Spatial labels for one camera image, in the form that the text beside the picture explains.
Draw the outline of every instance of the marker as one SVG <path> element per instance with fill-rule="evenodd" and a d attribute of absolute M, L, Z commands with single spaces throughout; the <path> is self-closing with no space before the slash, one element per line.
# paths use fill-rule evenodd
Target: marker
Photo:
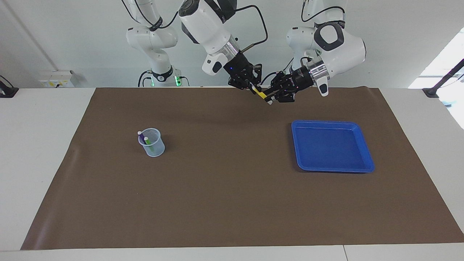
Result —
<path fill-rule="evenodd" d="M 143 142 L 144 144 L 146 144 L 146 143 L 145 143 L 145 136 L 142 134 L 142 132 L 139 131 L 139 132 L 137 133 L 137 135 L 139 136 L 140 140 L 142 140 L 142 142 Z"/>
<path fill-rule="evenodd" d="M 146 143 L 147 145 L 151 145 L 151 141 L 150 141 L 150 139 L 148 139 L 148 137 L 145 137 L 143 140 L 145 141 L 145 143 Z M 153 146 L 150 146 L 150 150 L 151 150 L 151 152 L 154 152 L 154 151 L 155 151 L 155 150 L 153 149 Z"/>

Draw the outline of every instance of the yellow marker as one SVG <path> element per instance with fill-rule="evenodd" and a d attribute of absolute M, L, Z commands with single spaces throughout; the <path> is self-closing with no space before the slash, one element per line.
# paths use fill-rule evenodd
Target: yellow marker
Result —
<path fill-rule="evenodd" d="M 263 99 L 266 99 L 266 98 L 267 98 L 267 96 L 266 96 L 263 92 L 258 91 L 258 90 L 256 89 L 256 87 L 252 86 L 251 88 L 252 88 L 253 91 L 255 91 L 259 96 L 261 96 L 261 98 L 263 98 Z"/>

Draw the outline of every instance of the white wall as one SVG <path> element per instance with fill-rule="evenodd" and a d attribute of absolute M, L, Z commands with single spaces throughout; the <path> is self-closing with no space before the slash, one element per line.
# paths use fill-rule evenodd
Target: white wall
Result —
<path fill-rule="evenodd" d="M 135 86 L 148 69 L 145 58 L 126 42 L 125 32 L 135 23 L 119 0 L 0 0 L 9 4 L 51 60 L 62 70 L 74 70 L 83 86 Z M 157 0 L 170 20 L 182 0 Z M 252 63 L 263 63 L 264 73 L 283 69 L 292 57 L 285 42 L 287 31 L 301 26 L 301 0 L 239 0 L 238 6 L 256 4 L 263 12 L 270 40 L 246 53 Z M 462 0 L 349 0 L 346 29 L 367 45 L 364 64 L 330 81 L 332 86 L 403 87 L 411 82 L 464 27 Z M 37 87 L 39 70 L 50 69 L 11 18 L 0 9 L 0 73 L 16 85 Z M 203 73 L 205 51 L 180 30 L 179 44 L 169 49 L 173 65 L 191 85 L 226 85 L 225 72 Z M 242 47 L 261 40 L 264 32 L 253 9 L 227 22 Z"/>

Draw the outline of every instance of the purple marker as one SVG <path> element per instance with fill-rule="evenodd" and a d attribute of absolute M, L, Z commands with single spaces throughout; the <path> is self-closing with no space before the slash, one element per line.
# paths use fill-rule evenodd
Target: purple marker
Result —
<path fill-rule="evenodd" d="M 142 134 L 142 132 L 139 131 L 137 134 L 139 135 L 139 138 L 140 140 L 142 140 L 143 144 L 147 145 L 147 143 L 145 142 L 145 136 Z"/>

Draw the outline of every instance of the black stand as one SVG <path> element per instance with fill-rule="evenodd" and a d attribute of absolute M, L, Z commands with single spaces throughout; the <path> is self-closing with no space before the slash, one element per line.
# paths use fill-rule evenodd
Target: black stand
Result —
<path fill-rule="evenodd" d="M 438 89 L 440 89 L 443 84 L 445 84 L 451 77 L 453 77 L 459 70 L 464 67 L 464 59 L 462 59 L 458 65 L 456 65 L 451 71 L 446 74 L 433 88 L 422 89 L 429 98 L 439 98 L 437 95 Z"/>
<path fill-rule="evenodd" d="M 14 95 L 18 92 L 19 88 L 10 88 L 0 81 L 0 90 L 5 94 L 0 92 L 0 98 L 13 98 Z"/>

